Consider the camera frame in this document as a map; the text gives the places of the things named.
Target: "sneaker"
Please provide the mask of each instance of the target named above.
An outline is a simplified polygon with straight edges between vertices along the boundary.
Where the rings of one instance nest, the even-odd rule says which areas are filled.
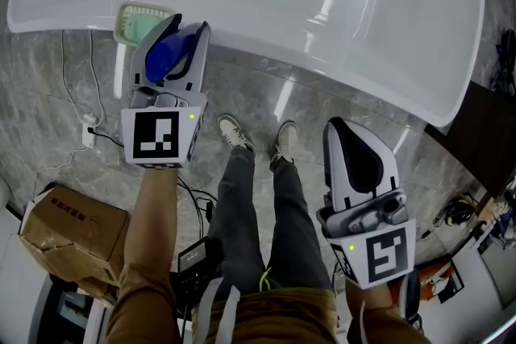
[[[293,164],[295,150],[298,147],[298,127],[294,122],[284,123],[277,133],[276,150],[271,159],[271,164],[283,158]]]
[[[256,147],[242,132],[242,127],[231,115],[224,114],[218,117],[218,127],[223,134],[227,144],[231,147],[245,147],[254,155]]]

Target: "leg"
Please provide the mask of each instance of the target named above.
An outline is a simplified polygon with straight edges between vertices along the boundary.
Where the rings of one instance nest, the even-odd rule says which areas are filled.
[[[223,276],[224,281],[217,300],[226,299],[232,285],[242,294],[257,292],[265,271],[252,204],[254,158],[252,148],[234,145],[218,186],[218,204],[208,231],[208,236],[218,239],[223,249],[218,276]]]
[[[292,125],[285,124],[280,129],[277,153],[271,163],[274,173],[276,226],[268,264],[271,267],[269,275],[275,281],[274,284],[283,288],[331,289],[330,277],[323,263],[314,224],[308,214],[298,170],[289,152],[297,142],[297,130]],[[289,142],[285,141],[285,132],[290,134],[286,140]]]

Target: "power plug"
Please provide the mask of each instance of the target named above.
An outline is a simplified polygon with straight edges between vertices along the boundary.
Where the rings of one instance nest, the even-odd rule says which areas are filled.
[[[82,144],[89,149],[95,146],[96,136],[88,131],[88,128],[92,128],[95,132],[95,125],[97,124],[97,118],[93,114],[84,114],[82,117]]]

